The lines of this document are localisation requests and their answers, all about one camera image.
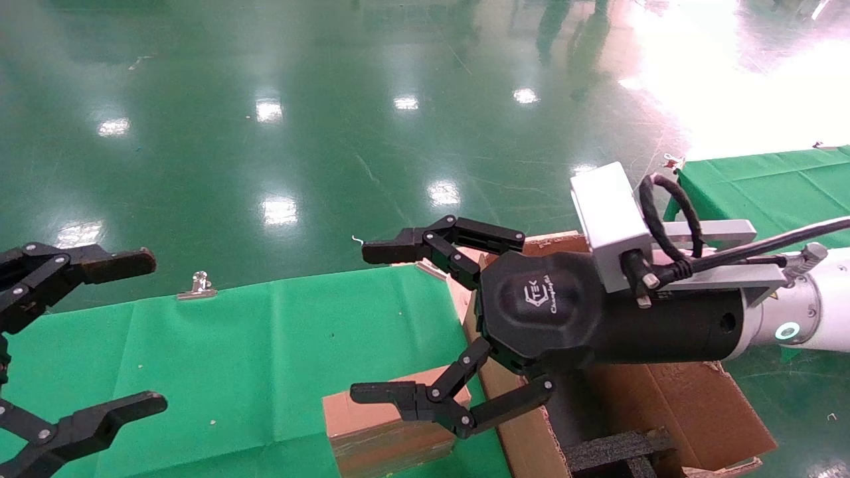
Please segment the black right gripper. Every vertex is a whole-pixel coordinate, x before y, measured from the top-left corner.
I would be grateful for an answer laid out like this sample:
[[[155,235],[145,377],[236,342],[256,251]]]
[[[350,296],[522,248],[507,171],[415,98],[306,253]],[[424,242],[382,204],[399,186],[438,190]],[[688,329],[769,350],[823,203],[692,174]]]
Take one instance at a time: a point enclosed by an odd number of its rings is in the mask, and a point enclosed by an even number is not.
[[[532,377],[550,369],[720,361],[734,354],[744,326],[740,291],[672,291],[642,309],[625,291],[607,293],[589,254],[526,256],[519,253],[525,238],[518,230],[447,215],[431,226],[404,228],[392,240],[363,242],[365,263],[428,260],[477,290],[483,338],[431,385],[355,383],[352,401],[392,404],[401,420],[439,424],[467,439],[539,408],[555,390],[541,375],[473,408],[462,406],[456,396],[489,357]],[[501,256],[481,270],[459,247]]]

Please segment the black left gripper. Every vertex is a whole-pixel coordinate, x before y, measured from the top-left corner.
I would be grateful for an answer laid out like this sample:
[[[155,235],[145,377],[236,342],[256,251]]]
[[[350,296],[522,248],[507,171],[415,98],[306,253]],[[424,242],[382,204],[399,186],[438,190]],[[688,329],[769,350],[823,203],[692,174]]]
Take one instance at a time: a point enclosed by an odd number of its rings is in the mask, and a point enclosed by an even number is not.
[[[1,257],[1,331],[20,333],[79,285],[151,274],[157,260],[147,248],[109,253],[97,244],[56,248],[27,243]],[[8,383],[11,356],[0,336],[0,385]],[[67,463],[108,449],[126,424],[167,410],[166,397],[145,391],[89,406],[49,423],[1,400],[2,430],[27,444],[1,465],[3,477],[52,477]]]

